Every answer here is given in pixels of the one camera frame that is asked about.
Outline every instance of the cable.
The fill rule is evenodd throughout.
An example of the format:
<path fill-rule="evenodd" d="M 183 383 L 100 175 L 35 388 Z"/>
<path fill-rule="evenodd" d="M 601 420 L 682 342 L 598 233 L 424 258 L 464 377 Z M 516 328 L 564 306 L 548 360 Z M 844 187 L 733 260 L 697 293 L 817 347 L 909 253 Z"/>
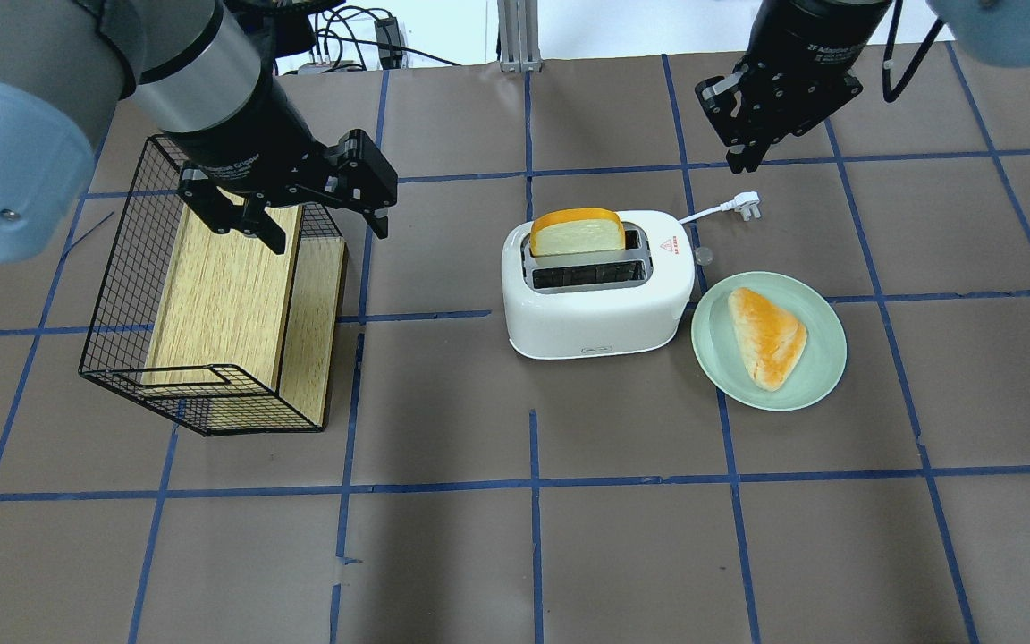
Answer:
<path fill-rule="evenodd" d="M 356 63 L 347 63 L 341 65 L 341 61 L 344 60 L 344 41 L 340 38 L 339 33 L 336 33 L 332 30 L 320 30 L 317 32 L 318 39 L 319 36 L 323 36 L 323 55 L 325 55 L 327 58 L 332 58 L 332 49 L 329 47 L 329 37 L 334 37 L 336 40 L 336 44 L 340 45 L 340 50 L 336 53 L 336 60 L 333 60 L 332 66 L 331 68 L 328 69 L 328 71 L 333 71 L 336 68 L 339 68 L 339 66 L 356 65 Z"/>
<path fill-rule="evenodd" d="M 352 37 L 352 41 L 355 41 L 355 32 L 352 31 L 352 25 L 348 24 L 348 19 L 346 16 L 341 16 L 341 11 L 343 11 L 344 8 L 346 8 L 346 7 L 341 7 L 338 10 L 332 11 L 332 16 L 329 16 L 329 21 L 325 24 L 323 24 L 323 29 L 325 29 L 327 31 L 331 32 L 332 31 L 332 24 L 333 24 L 333 22 L 339 20 L 340 24 L 344 25 L 344 29 L 348 30 L 348 34 L 349 34 L 349 36 Z M 367 13 L 369 13 L 370 16 L 372 16 L 372 20 L 376 20 L 376 13 L 373 13 L 371 11 L 367 11 L 367 9 L 360 9 L 359 7 L 347 7 L 347 8 L 359 9 L 358 12 L 354 13 L 354 15 L 356 15 L 356 16 L 360 15 L 360 12 L 367 12 Z M 332 34 L 333 34 L 333 37 L 336 37 L 336 40 L 340 40 L 339 34 L 336 34 L 335 32 L 332 32 Z M 362 68 L 364 68 L 367 71 L 369 69 L 369 66 L 368 66 L 368 62 L 364 61 L 364 52 L 359 47 L 356 47 L 355 48 L 355 54 L 356 54 L 356 57 L 359 58 L 359 60 L 360 60 L 360 66 L 362 66 Z"/>
<path fill-rule="evenodd" d="M 385 49 L 392 49 L 393 52 L 411 52 L 412 54 L 418 55 L 418 57 L 432 58 L 433 61 L 441 62 L 444 63 L 445 65 L 452 65 L 456 67 L 461 66 L 458 63 L 447 60 L 447 58 L 433 57 L 432 54 L 428 54 L 426 52 L 420 52 L 419 49 L 412 49 L 411 47 L 404 47 L 404 45 L 401 44 L 384 44 L 383 42 L 377 42 L 376 40 L 358 40 L 355 39 L 355 37 L 339 37 L 336 36 L 336 34 L 333 34 L 333 37 L 335 37 L 336 40 L 355 42 L 356 44 L 376 44 L 379 45 L 379 47 L 383 47 Z"/>
<path fill-rule="evenodd" d="M 936 36 L 938 36 L 940 30 L 945 29 L 945 21 L 936 18 L 936 22 L 933 22 L 932 28 L 928 30 L 928 34 L 925 36 L 924 41 L 921 42 L 920 47 L 917 48 L 917 53 L 912 55 L 912 61 L 908 62 L 907 68 L 904 69 L 903 76 L 900 76 L 900 80 L 896 81 L 894 89 L 891 77 L 892 47 L 896 44 L 896 25 L 900 22 L 900 8 L 902 8 L 903 4 L 903 0 L 896 0 L 892 5 L 892 24 L 888 26 L 888 41 L 885 42 L 885 61 L 882 63 L 882 68 L 880 68 L 882 93 L 885 96 L 886 103 L 896 101 L 900 97 L 900 93 L 904 91 L 904 87 L 912 80 L 912 74 L 917 73 L 921 61 L 925 60 L 928 48 L 932 47 L 932 41 L 936 40 Z"/>
<path fill-rule="evenodd" d="M 226 0 L 230 11 L 259 13 L 263 16 L 307 16 L 332 9 L 344 0 L 307 0 L 306 3 L 291 3 L 275 7 L 272 4 L 256 4 L 249 0 Z"/>

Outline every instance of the plate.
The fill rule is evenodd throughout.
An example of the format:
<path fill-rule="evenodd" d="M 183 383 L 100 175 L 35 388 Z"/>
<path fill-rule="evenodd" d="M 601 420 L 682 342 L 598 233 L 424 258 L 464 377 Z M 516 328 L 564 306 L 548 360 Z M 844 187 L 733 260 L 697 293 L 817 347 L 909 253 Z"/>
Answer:
<path fill-rule="evenodd" d="M 740 286 L 796 315 L 810 333 L 793 374 L 776 392 L 753 383 L 742 363 L 727 302 Z M 690 337 L 701 370 L 718 388 L 739 403 L 768 411 L 801 409 L 825 398 L 840 382 L 848 359 L 845 328 L 833 307 L 803 282 L 778 273 L 732 274 L 718 281 L 698 302 Z"/>

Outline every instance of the toaster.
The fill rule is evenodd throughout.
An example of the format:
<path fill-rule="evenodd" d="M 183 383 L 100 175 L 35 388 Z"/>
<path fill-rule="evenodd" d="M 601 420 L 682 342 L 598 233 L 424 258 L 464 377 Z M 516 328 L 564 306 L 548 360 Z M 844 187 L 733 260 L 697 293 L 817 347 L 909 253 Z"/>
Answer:
<path fill-rule="evenodd" d="M 618 212 L 626 247 L 531 257 L 531 223 L 507 236 L 502 258 L 507 334 L 537 360 L 658 348 L 678 331 L 694 287 L 686 231 L 665 212 Z"/>

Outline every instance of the wire basket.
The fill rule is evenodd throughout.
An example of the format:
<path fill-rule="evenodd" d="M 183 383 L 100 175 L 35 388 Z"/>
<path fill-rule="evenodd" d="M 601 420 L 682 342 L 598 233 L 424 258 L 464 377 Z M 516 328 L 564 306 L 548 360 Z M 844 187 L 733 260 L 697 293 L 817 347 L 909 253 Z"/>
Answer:
<path fill-rule="evenodd" d="M 237 364 L 147 368 L 184 201 L 174 194 L 185 155 L 163 135 L 145 140 L 106 265 L 78 374 L 203 436 L 319 432 L 291 404 Z M 340 237 L 325 208 L 306 204 L 300 235 Z M 161 382 L 171 372 L 175 383 Z"/>

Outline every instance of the power cord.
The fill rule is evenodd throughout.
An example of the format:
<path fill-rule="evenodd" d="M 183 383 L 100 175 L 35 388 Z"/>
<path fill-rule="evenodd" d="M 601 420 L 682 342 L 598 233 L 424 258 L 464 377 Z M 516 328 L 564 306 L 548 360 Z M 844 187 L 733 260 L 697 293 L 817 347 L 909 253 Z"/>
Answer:
<path fill-rule="evenodd" d="M 230 11 L 246 11 L 262 16 L 309 16 L 311 13 L 331 9 L 344 0 L 308 0 L 306 3 L 258 4 L 248 0 L 226 0 Z"/>
<path fill-rule="evenodd" d="M 443 65 L 452 65 L 456 67 L 460 66 L 460 64 L 458 64 L 457 62 L 449 61 L 447 60 L 447 58 L 435 57 L 435 55 L 428 54 L 426 52 L 420 52 L 419 49 L 412 49 L 411 47 L 404 47 L 403 44 L 383 44 L 383 42 L 377 42 L 376 40 L 359 40 L 356 39 L 356 37 L 339 37 L 336 36 L 336 34 L 333 34 L 332 37 L 335 40 L 341 40 L 344 42 L 355 42 L 356 44 L 377 44 L 380 45 L 380 47 L 392 49 L 392 52 L 409 52 L 412 54 L 416 54 L 418 57 L 432 58 L 433 61 L 443 63 Z"/>
<path fill-rule="evenodd" d="M 315 44 L 315 52 L 319 54 L 320 60 L 329 60 L 332 58 L 332 52 L 329 45 L 329 40 L 336 40 L 336 44 L 339 45 L 339 52 L 336 54 L 336 58 L 332 58 L 333 64 L 325 70 L 325 72 L 340 71 L 340 70 L 358 70 L 367 71 L 368 62 L 364 60 L 364 52 L 359 48 L 355 48 L 356 57 L 359 58 L 359 64 L 355 63 L 343 63 L 344 58 L 344 40 L 339 33 L 333 30 L 333 24 L 343 24 L 344 29 L 348 30 L 349 41 L 355 41 L 355 32 L 352 30 L 351 25 L 348 24 L 349 20 L 352 18 L 368 15 L 371 16 L 373 21 L 377 20 L 376 11 L 381 11 L 385 16 L 392 18 L 392 12 L 388 9 L 381 7 L 373 7 L 367 9 L 364 7 L 356 7 L 355 5 L 344 5 L 344 7 L 329 9 L 328 11 L 322 11 L 315 13 L 312 16 L 312 29 L 315 30 L 315 36 L 317 37 L 317 44 Z M 323 25 L 323 29 L 320 29 L 319 18 L 323 15 L 327 18 L 327 22 Z M 323 49 L 320 48 L 320 40 L 323 40 Z"/>
<path fill-rule="evenodd" d="M 936 36 L 939 36 L 940 30 L 945 29 L 945 21 L 936 18 L 936 22 L 933 22 L 931 29 L 928 30 L 928 36 L 925 36 L 924 41 L 917 48 L 917 53 L 912 55 L 912 61 L 908 62 L 907 68 L 904 69 L 903 76 L 900 76 L 900 80 L 896 81 L 896 87 L 892 87 L 892 47 L 895 47 L 896 44 L 896 25 L 900 22 L 900 8 L 903 7 L 903 0 L 896 0 L 892 4 L 892 24 L 888 28 L 888 41 L 885 42 L 885 61 L 882 63 L 882 68 L 880 68 L 882 93 L 885 96 L 886 103 L 896 101 L 900 97 L 900 93 L 904 91 L 904 87 L 912 80 L 912 74 L 917 73 L 920 63 L 925 60 L 928 48 L 932 47 L 932 41 L 935 41 Z"/>

